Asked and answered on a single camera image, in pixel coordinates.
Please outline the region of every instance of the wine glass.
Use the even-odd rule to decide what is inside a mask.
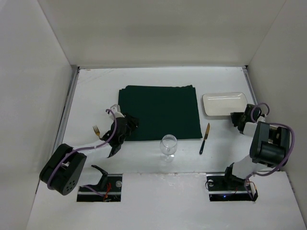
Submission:
[[[177,150],[177,139],[173,135],[165,135],[160,142],[160,150],[164,154],[166,162],[172,162]]]

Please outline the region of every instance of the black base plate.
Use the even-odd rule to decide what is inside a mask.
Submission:
[[[116,187],[116,181],[122,182],[121,174],[109,174],[107,177],[107,183],[111,183],[111,190],[109,191],[105,202],[120,202],[121,200],[121,187]],[[107,187],[105,186],[99,192],[101,195],[106,194]],[[103,202],[104,198],[95,194],[88,188],[79,187],[77,194],[77,202]]]
[[[244,185],[230,186],[224,181],[224,175],[220,173],[207,175],[206,187],[209,191],[210,201],[252,201]]]

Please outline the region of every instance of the knife handle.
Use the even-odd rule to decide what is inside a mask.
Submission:
[[[200,149],[200,155],[202,155],[203,147],[205,146],[205,140],[203,140],[201,144],[201,149]]]

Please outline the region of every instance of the knife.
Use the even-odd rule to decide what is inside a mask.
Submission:
[[[208,138],[209,130],[210,130],[210,123],[208,123],[208,125],[207,125],[205,137],[203,138],[203,141],[202,141],[202,144],[201,144],[200,155],[202,155],[203,147],[205,146],[206,139]]]

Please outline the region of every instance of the glass base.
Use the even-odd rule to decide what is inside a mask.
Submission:
[[[170,163],[170,162],[172,162],[172,161],[174,160],[175,155],[169,155],[169,156],[167,156],[167,155],[162,155],[161,158],[162,158],[162,160],[165,161],[166,163]]]

